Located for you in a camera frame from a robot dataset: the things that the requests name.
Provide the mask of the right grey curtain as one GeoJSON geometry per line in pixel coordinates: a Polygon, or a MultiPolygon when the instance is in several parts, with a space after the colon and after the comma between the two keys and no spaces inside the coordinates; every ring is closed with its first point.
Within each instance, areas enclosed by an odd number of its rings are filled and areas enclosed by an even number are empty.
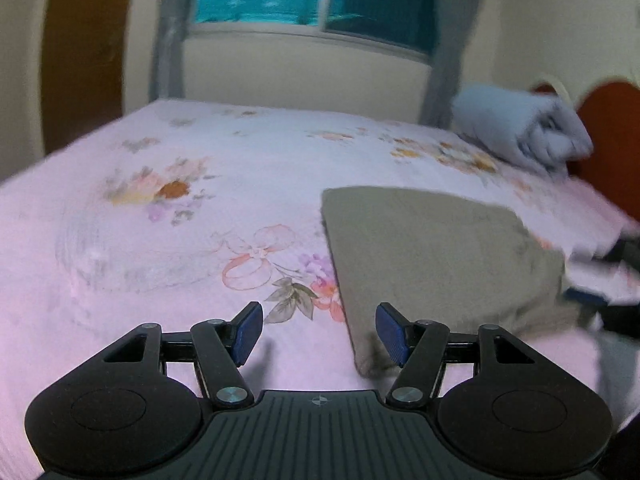
{"type": "Polygon", "coordinates": [[[482,0],[435,0],[437,38],[431,55],[419,124],[447,129],[451,100],[457,94],[463,55],[482,0]]]}

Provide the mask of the rolled light blue quilt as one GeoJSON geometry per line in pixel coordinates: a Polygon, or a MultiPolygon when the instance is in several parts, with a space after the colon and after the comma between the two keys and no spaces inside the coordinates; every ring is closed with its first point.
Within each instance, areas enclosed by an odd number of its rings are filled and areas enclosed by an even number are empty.
{"type": "Polygon", "coordinates": [[[593,153],[577,113],[552,94],[476,84],[452,99],[451,117],[463,139],[537,176],[564,179],[593,153]]]}

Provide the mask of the black cloth on bed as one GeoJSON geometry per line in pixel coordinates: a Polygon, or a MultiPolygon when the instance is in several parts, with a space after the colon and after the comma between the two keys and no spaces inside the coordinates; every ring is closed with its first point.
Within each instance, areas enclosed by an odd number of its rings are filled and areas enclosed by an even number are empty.
{"type": "Polygon", "coordinates": [[[638,268],[640,263],[640,247],[638,237],[621,237],[613,247],[600,259],[606,263],[625,263],[638,268]]]}

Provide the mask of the grey-brown fleece pants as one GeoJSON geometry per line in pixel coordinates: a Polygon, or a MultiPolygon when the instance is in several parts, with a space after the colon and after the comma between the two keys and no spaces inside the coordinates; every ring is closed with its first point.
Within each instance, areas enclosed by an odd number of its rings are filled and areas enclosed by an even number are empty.
{"type": "Polygon", "coordinates": [[[489,323],[529,339],[578,323],[578,307],[562,297],[562,252],[544,248],[506,207],[354,186],[324,191],[321,214],[363,377],[396,367],[374,327],[382,302],[410,321],[436,321],[457,333],[489,323]]]}

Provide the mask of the grey curtain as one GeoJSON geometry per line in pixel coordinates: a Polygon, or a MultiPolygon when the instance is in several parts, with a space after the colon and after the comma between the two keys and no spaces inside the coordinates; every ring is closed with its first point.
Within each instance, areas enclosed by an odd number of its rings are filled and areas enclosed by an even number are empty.
{"type": "Polygon", "coordinates": [[[457,94],[463,55],[482,0],[435,0],[437,38],[431,55],[419,124],[447,129],[451,100],[457,94]]]}
{"type": "Polygon", "coordinates": [[[151,65],[151,101],[182,99],[183,43],[193,0],[158,0],[158,19],[151,65]]]}

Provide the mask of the left grey curtain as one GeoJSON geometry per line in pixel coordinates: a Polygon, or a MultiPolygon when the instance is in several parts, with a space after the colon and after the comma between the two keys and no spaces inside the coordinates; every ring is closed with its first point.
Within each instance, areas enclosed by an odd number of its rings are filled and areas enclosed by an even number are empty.
{"type": "Polygon", "coordinates": [[[158,0],[158,19],[151,65],[151,101],[182,99],[183,43],[193,0],[158,0]]]}

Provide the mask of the brown wooden door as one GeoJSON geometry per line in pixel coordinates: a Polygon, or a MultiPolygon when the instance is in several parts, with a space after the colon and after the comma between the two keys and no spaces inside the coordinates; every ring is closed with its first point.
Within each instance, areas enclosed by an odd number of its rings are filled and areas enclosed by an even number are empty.
{"type": "Polygon", "coordinates": [[[130,0],[48,0],[40,54],[44,151],[122,117],[130,0]]]}

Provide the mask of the pink floral bed sheet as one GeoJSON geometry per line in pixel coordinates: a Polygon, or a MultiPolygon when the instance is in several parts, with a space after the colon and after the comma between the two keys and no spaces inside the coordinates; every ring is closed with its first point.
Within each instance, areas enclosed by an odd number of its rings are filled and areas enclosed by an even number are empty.
{"type": "Polygon", "coordinates": [[[1,189],[1,474],[41,467],[30,401],[132,328],[260,302],[254,390],[385,389],[358,373],[321,223],[328,188],[420,188],[512,209],[547,248],[631,221],[589,185],[513,169],[454,133],[340,113],[160,101],[1,189]]]}

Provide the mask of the red wooden headboard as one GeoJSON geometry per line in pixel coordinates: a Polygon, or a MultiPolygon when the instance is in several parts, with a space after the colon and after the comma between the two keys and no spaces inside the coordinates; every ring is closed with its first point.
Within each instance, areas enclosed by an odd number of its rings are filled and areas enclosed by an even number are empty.
{"type": "Polygon", "coordinates": [[[575,105],[593,153],[568,164],[570,176],[590,185],[631,219],[639,219],[639,86],[623,78],[595,84],[575,105]]]}

